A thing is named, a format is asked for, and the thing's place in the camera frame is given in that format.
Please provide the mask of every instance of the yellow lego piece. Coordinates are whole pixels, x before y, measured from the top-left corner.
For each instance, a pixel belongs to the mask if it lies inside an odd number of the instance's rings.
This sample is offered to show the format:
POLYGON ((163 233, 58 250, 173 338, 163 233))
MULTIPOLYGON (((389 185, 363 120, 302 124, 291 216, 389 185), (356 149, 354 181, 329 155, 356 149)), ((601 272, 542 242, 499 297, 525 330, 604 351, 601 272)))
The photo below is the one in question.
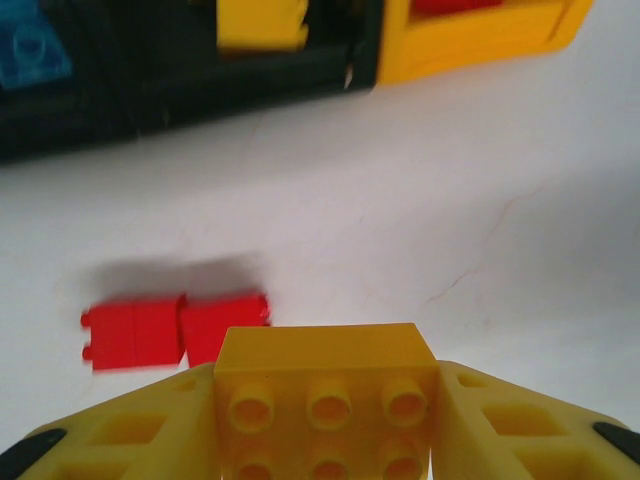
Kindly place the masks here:
POLYGON ((225 479, 427 476, 437 362, 415 325, 232 328, 214 375, 225 479))
POLYGON ((20 480, 220 478, 213 414, 204 365, 39 428, 67 435, 20 480))
POLYGON ((218 47, 298 50, 307 42, 308 0, 218 0, 218 47))
POLYGON ((600 437, 618 421, 468 367, 439 362, 436 480, 623 480, 638 465, 600 437))
POLYGON ((386 0, 378 82, 567 46, 593 0, 505 0, 498 7, 418 15, 411 0, 386 0))

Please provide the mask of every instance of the red lego piece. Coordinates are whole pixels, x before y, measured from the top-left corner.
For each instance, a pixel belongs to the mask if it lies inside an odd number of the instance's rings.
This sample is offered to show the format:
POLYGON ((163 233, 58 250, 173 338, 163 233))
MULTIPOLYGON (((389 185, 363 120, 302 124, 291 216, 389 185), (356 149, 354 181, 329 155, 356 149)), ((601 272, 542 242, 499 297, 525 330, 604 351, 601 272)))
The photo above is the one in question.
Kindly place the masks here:
POLYGON ((134 304, 136 366, 177 365, 184 355, 178 327, 186 295, 134 304))
POLYGON ((446 14, 502 5, 504 0, 413 0, 418 13, 446 14))
POLYGON ((81 324, 91 329, 91 342, 82 357, 94 370, 136 366, 135 326, 131 303, 104 304, 82 314, 81 324))
POLYGON ((262 294, 187 305, 180 311, 189 366, 215 362, 229 327, 269 326, 269 303, 262 294))
POLYGON ((185 304, 182 295, 92 307, 81 319, 91 329, 83 358, 93 370, 177 365, 184 355, 178 312, 185 304))

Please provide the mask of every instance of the white table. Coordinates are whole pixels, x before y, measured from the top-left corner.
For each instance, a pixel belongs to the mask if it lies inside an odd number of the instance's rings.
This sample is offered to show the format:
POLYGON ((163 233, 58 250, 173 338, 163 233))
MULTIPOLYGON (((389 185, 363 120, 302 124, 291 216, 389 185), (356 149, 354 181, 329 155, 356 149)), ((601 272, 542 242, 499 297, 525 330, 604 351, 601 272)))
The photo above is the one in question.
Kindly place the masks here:
POLYGON ((248 285, 275 325, 415 322, 439 358, 640 429, 640 3, 557 55, 0 172, 0 449, 163 378, 83 308, 248 285))

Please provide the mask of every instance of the white surface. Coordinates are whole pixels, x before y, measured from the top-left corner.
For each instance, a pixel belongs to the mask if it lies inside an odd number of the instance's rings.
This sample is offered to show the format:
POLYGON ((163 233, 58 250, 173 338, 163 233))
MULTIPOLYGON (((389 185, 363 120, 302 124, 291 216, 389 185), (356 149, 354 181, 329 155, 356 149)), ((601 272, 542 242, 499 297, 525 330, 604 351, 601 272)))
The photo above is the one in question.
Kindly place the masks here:
POLYGON ((640 428, 638 18, 601 0, 559 55, 4 169, 0 448, 172 373, 92 376, 83 308, 255 283, 276 325, 416 322, 640 428))

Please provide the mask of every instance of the yellow plastic frame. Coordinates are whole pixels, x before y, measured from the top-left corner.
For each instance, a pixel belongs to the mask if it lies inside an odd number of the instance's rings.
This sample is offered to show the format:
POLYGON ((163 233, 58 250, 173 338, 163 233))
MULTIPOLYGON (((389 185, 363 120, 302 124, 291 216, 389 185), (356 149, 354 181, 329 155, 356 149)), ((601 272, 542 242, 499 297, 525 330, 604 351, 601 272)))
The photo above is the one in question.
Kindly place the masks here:
POLYGON ((451 15, 420 16, 411 0, 386 0, 378 83, 566 47, 593 0, 505 0, 451 15))

